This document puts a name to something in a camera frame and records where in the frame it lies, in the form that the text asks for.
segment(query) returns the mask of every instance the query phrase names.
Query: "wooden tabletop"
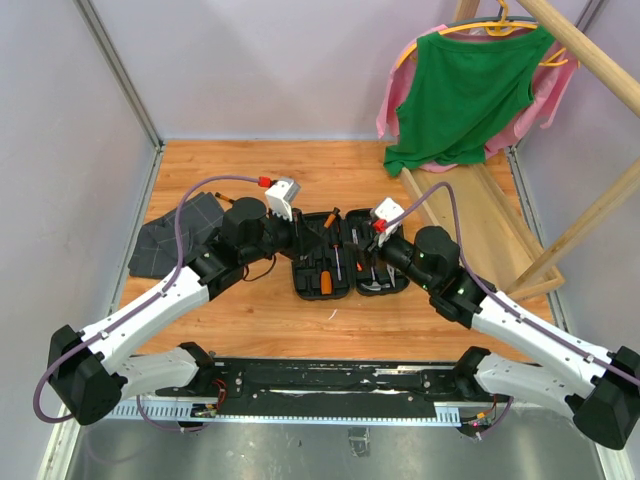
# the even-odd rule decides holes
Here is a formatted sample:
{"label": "wooden tabletop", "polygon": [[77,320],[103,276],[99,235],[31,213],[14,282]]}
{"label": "wooden tabletop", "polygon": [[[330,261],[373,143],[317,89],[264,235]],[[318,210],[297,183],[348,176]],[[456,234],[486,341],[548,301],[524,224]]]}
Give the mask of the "wooden tabletop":
{"label": "wooden tabletop", "polygon": [[[383,169],[383,155],[384,144],[377,142],[170,142],[145,222],[175,208],[194,183],[220,174],[292,177],[302,187],[294,203],[304,213],[334,206],[343,212],[370,208],[387,196],[406,208],[409,198],[400,181]],[[491,159],[489,167],[519,210],[504,156]],[[203,190],[232,198],[264,199],[263,189],[246,182],[216,182]],[[410,216],[404,225],[405,235],[413,239],[421,226],[419,216]],[[267,261],[252,265],[252,274],[268,266]],[[130,277],[122,304],[155,283]],[[551,320],[546,297],[530,299],[523,306]],[[455,361],[469,346],[477,345],[513,360],[526,360],[498,340],[441,318],[415,285],[382,297],[363,297],[352,291],[340,300],[301,300],[293,289],[291,264],[284,257],[267,277],[240,282],[184,315],[140,353],[163,352],[185,341],[224,356]]]}

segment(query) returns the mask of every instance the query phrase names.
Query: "robotic arm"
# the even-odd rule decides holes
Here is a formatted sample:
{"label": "robotic arm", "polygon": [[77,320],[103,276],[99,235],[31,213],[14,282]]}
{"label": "robotic arm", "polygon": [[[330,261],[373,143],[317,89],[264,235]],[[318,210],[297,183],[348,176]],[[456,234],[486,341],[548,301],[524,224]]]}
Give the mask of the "robotic arm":
{"label": "robotic arm", "polygon": [[[305,225],[301,212],[291,208],[298,191],[291,179],[275,182],[266,193],[269,212],[258,199],[236,200],[220,228],[185,259],[177,280],[172,280],[172,272],[131,304],[80,332],[67,325],[54,333],[50,366],[88,338],[99,336],[48,378],[80,424],[103,418],[121,399],[167,387],[199,394],[211,385],[214,361],[194,343],[163,354],[132,354],[184,313],[240,281],[251,262],[277,253],[295,261],[325,242]],[[499,338],[542,365],[511,362],[472,347],[454,367],[456,386],[464,396],[473,399],[488,392],[522,398],[573,418],[592,440],[622,448],[640,416],[640,395],[637,384],[606,366],[637,378],[640,356],[625,347],[613,354],[588,344],[479,280],[484,282],[482,288],[477,277],[460,266],[460,247],[442,228],[422,228],[414,243],[396,235],[399,223],[388,225],[402,213],[391,199],[372,211],[368,228],[376,235],[357,246],[360,260],[368,264],[379,258],[400,270],[429,294],[431,305],[444,318]],[[157,300],[144,308],[155,295]],[[107,333],[109,325],[134,311],[126,323]],[[576,350],[587,352],[587,357]]]}

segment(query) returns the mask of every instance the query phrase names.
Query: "gray floor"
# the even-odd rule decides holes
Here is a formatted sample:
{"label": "gray floor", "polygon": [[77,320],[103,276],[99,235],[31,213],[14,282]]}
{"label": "gray floor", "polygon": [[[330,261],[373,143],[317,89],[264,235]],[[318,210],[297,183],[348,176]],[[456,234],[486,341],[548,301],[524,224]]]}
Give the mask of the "gray floor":
{"label": "gray floor", "polygon": [[437,427],[371,427],[367,447],[335,425],[215,424],[181,435],[108,420],[88,430],[67,480],[604,478],[593,444],[537,408],[510,412],[481,443]]}

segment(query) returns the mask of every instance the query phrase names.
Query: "black tool case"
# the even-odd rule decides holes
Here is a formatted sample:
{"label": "black tool case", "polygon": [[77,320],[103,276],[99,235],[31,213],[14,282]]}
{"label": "black tool case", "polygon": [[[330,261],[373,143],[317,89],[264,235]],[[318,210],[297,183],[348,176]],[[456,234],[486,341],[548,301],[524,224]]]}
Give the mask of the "black tool case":
{"label": "black tool case", "polygon": [[[409,279],[398,270],[395,271],[396,286],[391,285],[391,279],[387,272],[386,264],[382,262],[373,267],[376,281],[383,287],[380,290],[371,290],[373,276],[371,268],[364,265],[357,267],[356,254],[351,248],[345,248],[345,244],[353,243],[353,229],[358,240],[369,239],[370,229],[362,228],[362,225],[371,220],[371,209],[363,208],[347,212],[344,218],[338,215],[326,232],[327,242],[313,250],[306,259],[292,262],[293,283],[296,293],[305,300],[328,300],[345,297],[352,288],[361,295],[388,295],[398,293],[409,286]],[[304,215],[305,223],[317,233],[324,232],[324,223],[330,212],[308,213]],[[396,230],[403,234],[402,226]],[[333,245],[338,246],[338,258],[340,259],[341,280],[338,280],[336,264],[336,252]],[[327,269],[331,275],[333,290],[331,294],[323,295],[320,289],[320,275]]]}

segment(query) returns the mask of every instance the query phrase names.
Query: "gray cloth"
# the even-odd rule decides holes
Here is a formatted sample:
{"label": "gray cloth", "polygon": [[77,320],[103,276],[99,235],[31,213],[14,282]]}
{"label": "gray cloth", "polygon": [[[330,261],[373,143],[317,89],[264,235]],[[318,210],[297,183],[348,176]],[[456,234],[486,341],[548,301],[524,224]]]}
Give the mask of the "gray cloth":
{"label": "gray cloth", "polygon": [[[180,229],[185,255],[207,240],[222,223],[223,214],[224,210],[211,193],[199,193],[184,204]],[[172,210],[142,226],[129,261],[131,276],[164,278],[176,266],[175,216],[176,211]]]}

